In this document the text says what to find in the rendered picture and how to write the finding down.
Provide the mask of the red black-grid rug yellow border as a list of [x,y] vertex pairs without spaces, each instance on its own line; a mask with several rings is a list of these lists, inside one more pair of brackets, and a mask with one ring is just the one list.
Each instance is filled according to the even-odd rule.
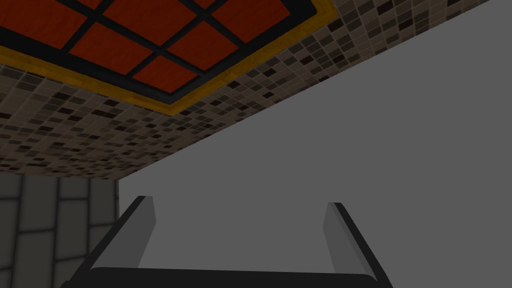
[[0,64],[173,116],[338,15],[333,0],[0,0]]

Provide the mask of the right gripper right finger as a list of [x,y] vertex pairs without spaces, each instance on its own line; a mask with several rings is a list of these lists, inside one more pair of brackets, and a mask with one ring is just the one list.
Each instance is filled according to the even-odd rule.
[[327,204],[323,233],[336,273],[385,276],[375,254],[341,203]]

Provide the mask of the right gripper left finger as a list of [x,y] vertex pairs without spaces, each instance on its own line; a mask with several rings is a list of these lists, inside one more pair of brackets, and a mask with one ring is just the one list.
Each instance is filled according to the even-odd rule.
[[139,267],[155,225],[153,198],[136,197],[87,256],[85,269]]

